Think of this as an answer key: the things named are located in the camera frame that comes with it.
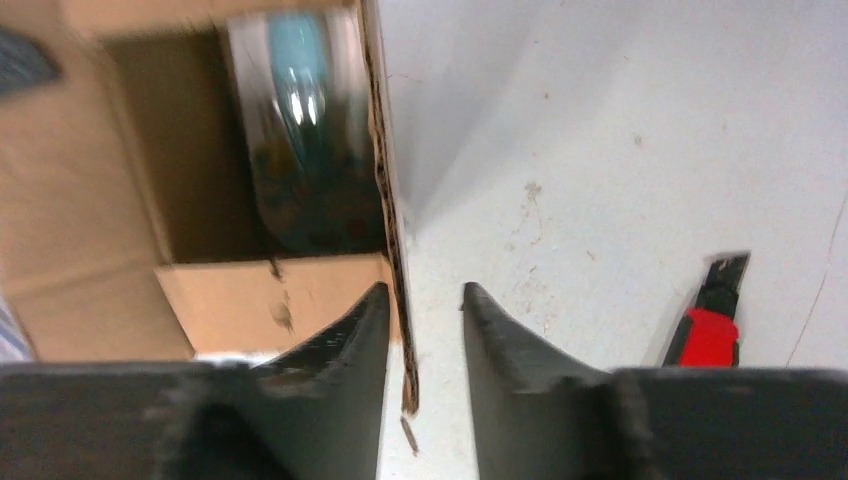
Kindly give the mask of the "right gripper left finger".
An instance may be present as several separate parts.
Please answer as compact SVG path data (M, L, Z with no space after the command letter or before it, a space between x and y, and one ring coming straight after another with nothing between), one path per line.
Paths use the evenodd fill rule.
M5 479L372 479L388 286L258 366L18 363L1 368Z

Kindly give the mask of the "red black utility knife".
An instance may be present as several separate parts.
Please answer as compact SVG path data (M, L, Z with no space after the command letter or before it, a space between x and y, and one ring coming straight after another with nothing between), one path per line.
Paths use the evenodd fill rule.
M666 350L664 367L733 368L739 365L735 321L750 253L713 258L694 300L683 311Z

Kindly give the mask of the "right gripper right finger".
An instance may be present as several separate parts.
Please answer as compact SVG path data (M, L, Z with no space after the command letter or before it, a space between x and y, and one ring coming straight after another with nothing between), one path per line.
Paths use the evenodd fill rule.
M463 326L483 479L843 479L847 375L594 369L479 284Z

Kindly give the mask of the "brown cardboard express box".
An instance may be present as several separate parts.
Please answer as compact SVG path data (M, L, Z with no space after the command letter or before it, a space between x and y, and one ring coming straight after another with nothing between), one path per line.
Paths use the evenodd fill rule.
M380 251L284 252L258 213L229 20L352 8L383 205ZM418 358L374 1L5 1L1 296L42 361L278 353L391 288L402 411Z

